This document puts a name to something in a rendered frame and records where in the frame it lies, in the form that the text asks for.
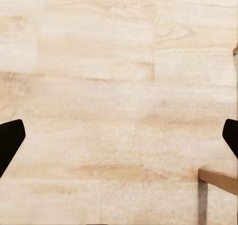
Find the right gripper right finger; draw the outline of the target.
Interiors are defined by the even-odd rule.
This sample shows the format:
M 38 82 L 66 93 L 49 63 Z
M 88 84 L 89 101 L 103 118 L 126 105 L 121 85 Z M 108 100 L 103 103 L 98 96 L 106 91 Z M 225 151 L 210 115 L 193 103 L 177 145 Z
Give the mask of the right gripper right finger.
M 226 119 L 222 136 L 238 159 L 238 121 Z

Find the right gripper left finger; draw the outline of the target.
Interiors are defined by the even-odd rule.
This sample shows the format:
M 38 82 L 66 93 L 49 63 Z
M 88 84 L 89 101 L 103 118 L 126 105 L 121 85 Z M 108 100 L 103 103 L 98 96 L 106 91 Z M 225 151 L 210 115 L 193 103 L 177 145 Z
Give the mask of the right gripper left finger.
M 0 124 L 0 178 L 25 139 L 21 119 Z

